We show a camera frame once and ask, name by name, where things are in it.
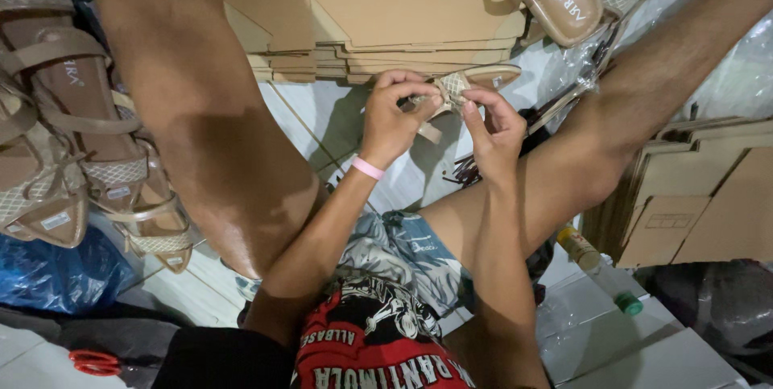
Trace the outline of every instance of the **hand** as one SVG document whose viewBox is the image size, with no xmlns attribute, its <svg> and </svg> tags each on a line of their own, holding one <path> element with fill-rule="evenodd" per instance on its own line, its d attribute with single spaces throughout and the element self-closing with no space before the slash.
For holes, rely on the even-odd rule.
<svg viewBox="0 0 773 389">
<path fill-rule="evenodd" d="M 472 135 L 472 152 L 481 176 L 494 187 L 514 189 L 527 122 L 499 93 L 476 88 L 461 95 L 469 99 L 462 113 Z M 486 107 L 485 122 L 476 103 Z"/>
<path fill-rule="evenodd" d="M 411 95 L 432 98 L 404 112 L 397 106 L 397 101 Z M 441 103 L 440 90 L 425 83 L 418 74 L 406 70 L 382 73 L 365 105 L 365 133 L 360 157 L 372 166 L 386 170 L 411 147 L 421 124 Z"/>
</svg>

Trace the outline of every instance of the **printed graphic on shirt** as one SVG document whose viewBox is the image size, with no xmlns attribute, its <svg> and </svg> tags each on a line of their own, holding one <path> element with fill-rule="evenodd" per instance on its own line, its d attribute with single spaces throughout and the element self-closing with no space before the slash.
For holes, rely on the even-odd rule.
<svg viewBox="0 0 773 389">
<path fill-rule="evenodd" d="M 475 387 L 441 337 L 437 315 L 405 288 L 347 277 L 307 317 L 292 386 Z"/>
</svg>

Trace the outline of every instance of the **green bottle cap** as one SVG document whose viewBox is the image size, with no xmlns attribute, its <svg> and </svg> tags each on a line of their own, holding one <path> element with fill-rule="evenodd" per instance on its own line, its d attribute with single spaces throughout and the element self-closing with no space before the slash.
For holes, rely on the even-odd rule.
<svg viewBox="0 0 773 389">
<path fill-rule="evenodd" d="M 624 292 L 615 297 L 614 305 L 617 305 L 623 313 L 627 313 L 631 316 L 638 315 L 644 308 L 642 302 L 640 302 L 631 292 Z"/>
</svg>

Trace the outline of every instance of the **leg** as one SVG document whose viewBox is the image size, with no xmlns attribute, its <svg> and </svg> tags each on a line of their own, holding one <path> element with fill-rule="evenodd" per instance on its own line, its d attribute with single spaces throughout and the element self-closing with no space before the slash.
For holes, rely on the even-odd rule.
<svg viewBox="0 0 773 389">
<path fill-rule="evenodd" d="M 531 254 L 556 228 L 603 201 L 639 149 L 690 97 L 773 0 L 692 0 L 613 62 L 550 140 L 519 160 Z M 420 210 L 465 267 L 475 257 L 484 188 Z"/>
<path fill-rule="evenodd" d="M 223 0 L 97 2 L 183 205 L 228 265 L 256 278 L 325 192 L 271 117 Z"/>
</svg>

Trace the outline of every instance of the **pink wristband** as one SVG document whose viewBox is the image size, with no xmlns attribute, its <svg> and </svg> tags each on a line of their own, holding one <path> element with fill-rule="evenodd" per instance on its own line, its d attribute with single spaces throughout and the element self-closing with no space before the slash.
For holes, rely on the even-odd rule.
<svg viewBox="0 0 773 389">
<path fill-rule="evenodd" d="M 376 179 L 377 181 L 380 181 L 381 178 L 384 176 L 383 170 L 379 170 L 378 168 L 373 167 L 371 164 L 368 163 L 368 161 L 365 161 L 359 156 L 354 157 L 354 161 L 352 161 L 352 167 L 356 168 L 357 170 L 360 170 L 362 173 L 365 173 L 366 175 Z"/>
</svg>

